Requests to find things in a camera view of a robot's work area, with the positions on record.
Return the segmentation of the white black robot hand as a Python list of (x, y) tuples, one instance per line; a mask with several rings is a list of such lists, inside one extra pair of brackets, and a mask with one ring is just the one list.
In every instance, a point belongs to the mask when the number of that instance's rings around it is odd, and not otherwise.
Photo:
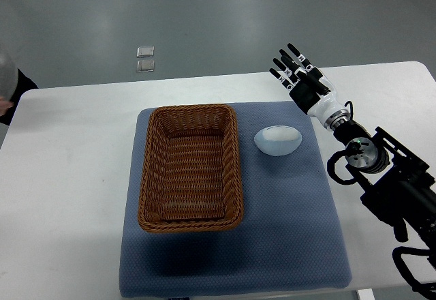
[(348, 109), (338, 101), (337, 90), (327, 77), (313, 68), (310, 60), (293, 44), (288, 43), (287, 47), (294, 56), (280, 49), (280, 60), (274, 58), (272, 61), (290, 80), (274, 68), (269, 72), (290, 90), (290, 97), (304, 114), (318, 119), (327, 130), (334, 131), (348, 121)]

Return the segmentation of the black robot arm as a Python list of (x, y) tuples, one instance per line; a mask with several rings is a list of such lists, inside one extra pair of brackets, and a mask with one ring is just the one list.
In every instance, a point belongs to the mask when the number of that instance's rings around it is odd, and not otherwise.
[(345, 147), (327, 161), (328, 175), (341, 185), (357, 183), (364, 191), (362, 204), (393, 228), (397, 241), (408, 241), (408, 226), (417, 232), (426, 248), (401, 245), (393, 249), (392, 259), (414, 292), (434, 299), (435, 283), (419, 282), (403, 260), (404, 255), (422, 256), (435, 265), (435, 178), (429, 165), (382, 128), (370, 135), (354, 120), (352, 102), (341, 104), (334, 85), (293, 44), (279, 52), (281, 57), (273, 60), (276, 68), (269, 72), (304, 114), (316, 118)]

